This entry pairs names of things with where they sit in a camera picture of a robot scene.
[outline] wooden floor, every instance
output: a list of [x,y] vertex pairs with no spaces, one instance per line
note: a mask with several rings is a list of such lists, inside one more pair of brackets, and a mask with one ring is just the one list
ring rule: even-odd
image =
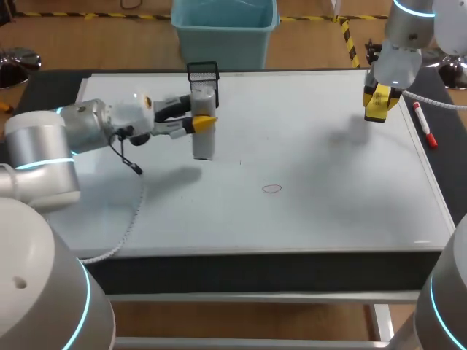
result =
[[[128,6],[132,1],[126,0]],[[331,15],[330,0],[277,0],[283,16]],[[390,0],[342,0],[343,15],[387,15]],[[34,12],[121,12],[118,0],[17,0]],[[170,0],[145,0],[127,13],[169,14]],[[364,44],[381,42],[385,20],[353,20],[350,31],[360,62]],[[182,68],[177,35],[169,22],[95,18],[18,18],[0,27],[3,47],[36,50],[43,69]],[[331,22],[286,22],[271,35],[268,68],[351,68],[340,26]],[[25,85],[0,90],[16,105]],[[454,101],[467,104],[464,92]],[[115,303],[117,333],[124,336],[371,340],[362,305]],[[413,306],[392,306],[396,328]]]

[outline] small drawn circle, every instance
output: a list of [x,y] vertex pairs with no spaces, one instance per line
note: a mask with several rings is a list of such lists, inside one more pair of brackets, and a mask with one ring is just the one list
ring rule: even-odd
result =
[[278,193],[282,189],[280,184],[268,184],[263,186],[263,192],[265,193]]

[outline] black cable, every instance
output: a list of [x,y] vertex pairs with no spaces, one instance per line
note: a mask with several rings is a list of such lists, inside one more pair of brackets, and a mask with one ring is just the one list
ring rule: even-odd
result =
[[[114,136],[118,137],[118,141],[120,141],[120,149],[121,152],[118,152],[113,144],[112,144],[112,139]],[[131,162],[127,157],[125,157],[124,152],[123,152],[123,142],[125,141],[126,136],[125,136],[125,131],[122,129],[119,129],[115,131],[112,135],[109,136],[109,139],[107,140],[107,143],[109,144],[109,147],[120,159],[122,160],[122,163],[125,164],[126,166],[129,166],[135,173],[138,175],[143,174],[143,170],[135,163]]]
[[120,0],[120,8],[122,9],[137,9],[138,7],[140,7],[141,5],[143,5],[143,0],[139,0],[139,4],[135,5],[135,6],[132,6],[132,7],[125,7],[123,6],[123,0]]

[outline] yellow object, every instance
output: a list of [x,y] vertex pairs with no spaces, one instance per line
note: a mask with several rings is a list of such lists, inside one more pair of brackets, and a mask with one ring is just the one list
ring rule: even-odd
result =
[[206,131],[211,128],[216,121],[216,117],[210,117],[209,115],[197,115],[196,117],[193,117],[193,128],[195,129],[195,133]]
[[13,112],[13,107],[11,107],[9,104],[0,101],[0,111],[11,113]]
[[369,93],[364,93],[363,94],[363,106],[364,107],[368,106],[368,104],[370,103],[372,97],[373,97],[373,95],[370,95]]
[[391,88],[378,84],[370,102],[365,108],[365,120],[384,123],[389,111],[389,94]]
[[389,101],[389,107],[387,108],[387,110],[390,111],[398,102],[399,102],[398,98],[391,98]]
[[349,52],[350,60],[352,61],[353,68],[360,68],[360,61],[358,60],[357,50],[355,49],[355,44],[352,37],[350,36],[349,30],[349,21],[343,20],[341,17],[337,17],[341,23],[341,30],[344,35],[345,44],[347,46],[347,51]]

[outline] white table surface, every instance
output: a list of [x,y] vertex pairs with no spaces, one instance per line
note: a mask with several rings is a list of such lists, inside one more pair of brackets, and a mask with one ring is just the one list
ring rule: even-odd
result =
[[[454,230],[401,100],[384,124],[363,119],[364,71],[221,74],[216,154],[191,139],[126,146],[146,196],[118,256],[441,250]],[[93,76],[79,99],[189,91],[185,74]],[[76,156],[82,199],[50,215],[78,257],[111,249],[139,178],[109,149]],[[263,187],[278,184],[279,192]]]

